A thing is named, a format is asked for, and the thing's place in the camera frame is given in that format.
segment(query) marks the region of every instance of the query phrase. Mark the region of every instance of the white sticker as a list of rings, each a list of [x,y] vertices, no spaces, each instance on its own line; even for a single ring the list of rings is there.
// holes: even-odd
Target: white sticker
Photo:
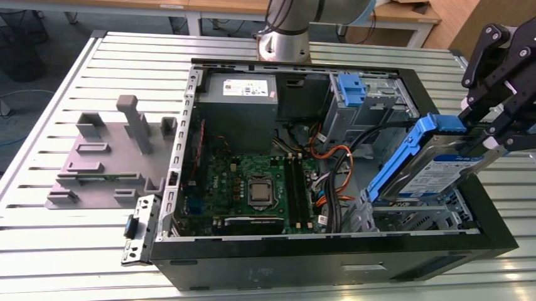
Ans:
[[[170,4],[161,4],[162,8],[175,8],[175,9],[185,9],[182,5],[170,5]]]
[[[224,96],[268,96],[268,80],[226,80],[224,82]]]
[[[469,158],[457,155],[435,157],[399,194],[419,198],[440,193],[460,178],[460,172],[475,166],[480,160],[482,157]]]
[[[318,223],[326,226],[328,225],[328,216],[320,215]]]
[[[317,134],[317,139],[318,139],[320,141],[322,141],[322,142],[326,142],[328,137],[324,136],[322,133],[318,133],[318,134]]]

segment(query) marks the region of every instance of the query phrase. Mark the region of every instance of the cable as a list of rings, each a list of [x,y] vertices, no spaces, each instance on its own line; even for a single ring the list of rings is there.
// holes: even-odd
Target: cable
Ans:
[[[48,90],[19,90],[19,91],[7,93],[7,94],[4,94],[4,95],[0,95],[0,98],[4,98],[4,97],[7,97],[7,96],[11,96],[11,95],[18,94],[18,93],[22,93],[22,92],[46,92],[46,93],[55,94],[55,92],[48,91]],[[4,118],[4,119],[10,119],[10,118],[12,117],[12,114],[4,115],[4,114],[2,113],[2,102],[0,102],[0,117]]]
[[[371,129],[364,131],[359,135],[359,137],[353,140],[353,142],[351,143],[349,148],[351,148],[352,153],[356,151],[356,149],[360,147],[360,145],[365,142],[365,140],[368,138],[371,138],[371,136],[373,134],[376,134],[377,132],[380,132],[381,130],[392,128],[392,127],[411,128],[411,127],[413,127],[415,124],[416,124],[415,121],[395,121],[395,122],[388,122],[385,124],[380,124],[380,125],[372,127]],[[344,161],[345,161],[345,158],[341,157],[336,163],[336,170],[338,170],[341,168]]]
[[[285,143],[285,141],[282,141],[280,138],[277,138],[277,137],[273,137],[272,138],[272,141],[274,142],[274,144],[277,145],[277,146],[280,146],[280,148],[284,150],[284,151],[286,151],[288,153],[292,153],[292,154],[297,154],[297,151]]]
[[[353,140],[351,146],[349,146],[349,152],[351,152],[351,158],[352,158],[352,153],[353,151],[359,148],[359,146],[364,143],[364,141],[377,132],[380,132],[383,129],[388,129],[391,127],[412,127],[415,125],[415,121],[401,121],[401,122],[388,122],[383,125],[377,125],[364,131],[359,137]],[[343,189],[334,189],[334,183],[336,183],[336,172],[343,166],[343,162],[345,161],[345,156],[340,157],[336,163],[336,167],[333,168],[328,180],[326,180],[326,191],[325,191],[325,197],[326,197],[326,203],[332,209],[332,212],[334,214],[334,217],[332,218],[332,230],[334,233],[338,233],[341,231],[341,224],[340,224],[340,218],[341,218],[341,206],[340,206],[340,200],[338,200],[338,193],[343,192]]]
[[[18,143],[18,142],[22,142],[26,138],[27,138],[28,136],[24,136],[23,138],[20,138],[19,140],[15,140],[15,141],[10,141],[10,142],[4,142],[4,143],[0,143],[0,147],[2,146],[7,146],[7,145],[11,145],[11,144],[15,144],[15,143]]]
[[[373,11],[372,11],[372,22],[371,22],[369,30],[367,31],[365,39],[363,39],[360,42],[357,42],[357,44],[363,44],[369,40],[369,38],[372,37],[372,35],[375,33],[375,29],[376,29],[376,10],[373,9]]]
[[[18,93],[22,93],[22,92],[46,92],[46,93],[51,93],[51,94],[56,93],[56,92],[52,92],[52,91],[48,91],[48,90],[19,90],[19,91],[11,92],[8,94],[0,95],[0,98],[3,98],[6,96],[10,96],[10,95],[14,95],[14,94],[18,94]]]
[[[201,121],[201,138],[199,138],[198,150],[197,150],[195,158],[194,158],[194,167],[191,169],[190,178],[187,180],[189,183],[194,179],[195,170],[197,170],[197,167],[198,167],[198,160],[201,159],[201,150],[203,148],[203,140],[205,140],[205,123],[206,123],[206,121],[203,119]]]
[[[218,27],[218,29],[221,29],[221,27],[218,26],[218,24],[214,23],[212,19],[208,19],[208,20],[209,20],[209,22],[212,22],[212,24],[213,24],[216,27]],[[232,37],[233,34],[238,33],[238,31],[241,30],[241,28],[242,28],[245,22],[246,22],[246,20],[242,21],[242,23],[241,23],[241,25],[238,26],[237,30],[234,30],[232,33],[228,33],[228,37]]]
[[[285,23],[286,18],[289,17],[289,13],[290,13],[290,9],[293,8],[293,5],[294,5],[294,0],[290,0],[289,9],[286,10],[285,16],[284,16],[282,21],[280,22],[280,24],[277,26],[270,26],[268,29],[261,31],[260,34],[269,34],[269,33],[274,32],[274,31],[277,31],[280,29],[281,25]],[[265,16],[266,25],[269,25],[270,7],[272,7],[272,0],[270,0],[270,4],[268,6],[268,11],[266,11],[266,16]],[[274,21],[277,21],[282,10],[284,10],[284,5],[281,5],[280,10],[277,11],[277,15],[276,15]]]
[[[341,39],[341,36],[338,35],[338,24],[336,24],[336,36],[337,36],[338,43],[345,43],[345,41],[343,41],[343,39]]]
[[[241,30],[241,28],[242,28],[245,22],[246,22],[246,20],[242,21],[241,26],[238,26],[237,30],[228,34],[228,37],[229,37],[229,38],[232,37],[232,35],[234,35],[236,33],[238,33],[238,31]]]
[[[289,135],[290,140],[293,141],[294,145],[297,146],[297,148],[293,148],[293,149],[297,149],[301,152],[305,151],[304,146],[300,144],[298,139],[297,139],[293,131],[290,130],[290,127],[286,128],[286,134]]]

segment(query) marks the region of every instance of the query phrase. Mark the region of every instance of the aluminum table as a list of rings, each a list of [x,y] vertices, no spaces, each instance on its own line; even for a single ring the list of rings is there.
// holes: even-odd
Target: aluminum table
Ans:
[[[313,63],[413,68],[444,114],[459,112],[463,60],[441,50],[312,43]],[[479,175],[520,248],[427,282],[179,292],[150,267],[122,267],[130,209],[44,208],[82,111],[125,122],[121,94],[138,95],[147,120],[178,114],[191,58],[254,60],[253,40],[107,33],[91,38],[0,180],[2,300],[531,300],[536,295],[536,165],[530,153],[502,158]]]

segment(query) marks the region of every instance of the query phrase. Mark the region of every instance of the wooden desk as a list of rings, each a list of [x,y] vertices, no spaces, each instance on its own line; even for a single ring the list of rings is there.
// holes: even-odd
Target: wooden desk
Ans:
[[[372,17],[367,24],[361,26],[371,27]],[[375,34],[367,44],[385,46],[404,46],[420,48],[429,36],[432,28],[441,22],[441,17],[432,7],[428,8],[425,14],[413,11],[412,4],[392,2],[376,8],[376,28]],[[341,35],[347,36],[349,43],[363,41],[367,36],[367,30],[352,27],[348,31],[343,31]]]
[[[0,0],[0,8],[186,17],[189,0]],[[73,23],[74,14],[66,13]]]
[[[389,22],[432,23],[439,24],[441,17],[429,7],[425,14],[413,11],[413,5],[399,2],[387,3],[376,8],[376,19]]]
[[[269,7],[269,0],[190,0],[189,20],[190,34],[201,35],[201,19],[238,19],[262,21]],[[441,22],[441,17],[432,8],[425,14],[412,11],[413,6],[401,3],[388,3],[376,8],[376,27],[389,29],[409,29],[415,33],[409,39],[408,47],[420,48],[427,40],[435,24]],[[367,22],[360,27],[371,27]]]
[[[150,9],[187,9],[189,0],[16,0],[0,1],[4,3],[16,2],[20,5],[59,4],[74,6],[102,6],[109,8],[150,8]]]
[[[193,36],[202,35],[202,18],[264,21],[268,6],[269,0],[0,0],[0,8],[186,17]],[[433,25],[441,22],[432,8],[423,15],[400,3],[379,6],[376,15],[377,28],[415,31],[408,43],[413,48],[423,46]],[[369,27],[371,21],[351,26]]]
[[[189,9],[234,14],[266,14],[269,0],[190,0]]]

